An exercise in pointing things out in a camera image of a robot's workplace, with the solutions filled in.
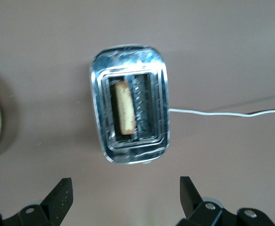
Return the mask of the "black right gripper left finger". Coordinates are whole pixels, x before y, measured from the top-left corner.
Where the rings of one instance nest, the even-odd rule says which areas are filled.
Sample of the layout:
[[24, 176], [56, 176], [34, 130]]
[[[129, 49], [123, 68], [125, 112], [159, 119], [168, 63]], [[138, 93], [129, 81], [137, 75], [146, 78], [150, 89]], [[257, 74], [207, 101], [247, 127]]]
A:
[[0, 226], [59, 226], [72, 204], [72, 179], [63, 178], [40, 204], [26, 206], [7, 219], [0, 214]]

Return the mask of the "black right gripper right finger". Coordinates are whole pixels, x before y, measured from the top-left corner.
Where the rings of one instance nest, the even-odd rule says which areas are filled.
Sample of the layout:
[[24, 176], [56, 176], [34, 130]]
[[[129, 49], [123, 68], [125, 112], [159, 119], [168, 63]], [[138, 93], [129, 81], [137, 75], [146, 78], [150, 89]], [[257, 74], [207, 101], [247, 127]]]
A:
[[180, 202], [185, 214], [178, 226], [273, 226], [274, 222], [262, 211], [241, 208], [236, 214], [214, 201], [200, 196], [189, 176], [180, 177]]

